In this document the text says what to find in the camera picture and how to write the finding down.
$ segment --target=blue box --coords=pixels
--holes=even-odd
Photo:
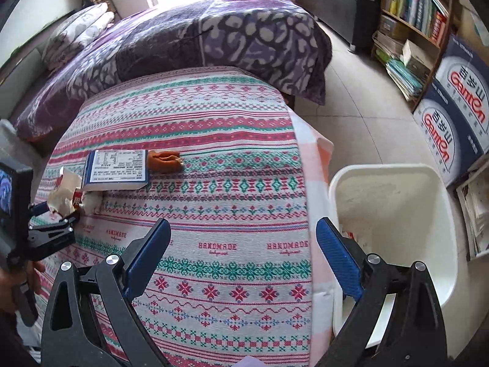
[[[426,143],[449,186],[472,166],[483,149],[458,106],[433,79],[414,112]]]
[[[451,36],[436,80],[458,106],[482,146],[489,150],[489,68],[460,39]]]

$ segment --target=bed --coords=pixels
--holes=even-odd
[[[281,92],[324,104],[331,41],[290,0],[198,0],[155,6],[108,29],[55,73],[15,126],[21,139],[61,137],[89,97],[137,77],[234,66]]]
[[[172,242],[135,310],[172,365],[315,365],[332,332],[334,276],[315,240],[329,213],[333,145],[268,83],[235,67],[181,69],[116,85],[87,100],[58,142],[36,202],[60,167],[81,174],[93,149],[178,150],[184,172],[152,174],[139,191],[103,193],[77,243],[45,260],[43,317],[60,264],[98,263],[159,217]],[[34,224],[57,221],[46,213]],[[111,351],[124,357],[101,300]],[[40,333],[42,319],[36,323]]]

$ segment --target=trash can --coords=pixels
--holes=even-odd
[[[457,279],[457,245],[447,191],[439,174],[424,164],[352,165],[340,170],[329,188],[329,218],[350,232],[366,254],[411,266],[420,260],[430,272],[439,303],[450,298]],[[343,300],[336,283],[333,331],[338,334],[355,301]],[[377,345],[394,304],[388,295],[367,347]]]

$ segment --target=tile floor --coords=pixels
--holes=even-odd
[[[297,98],[295,112],[334,143],[330,178],[347,165],[425,163],[436,168],[406,101],[379,63],[353,55],[323,23],[333,59],[326,70],[326,105]],[[489,308],[489,259],[467,263],[466,234],[458,200],[450,193],[458,247],[458,279],[444,309],[449,354],[471,339]]]

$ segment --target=purple blanket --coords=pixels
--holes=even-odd
[[[50,78],[16,122],[20,138],[59,138],[91,96],[150,74],[235,66],[324,104],[331,41],[290,0],[200,0],[153,7],[109,29]]]

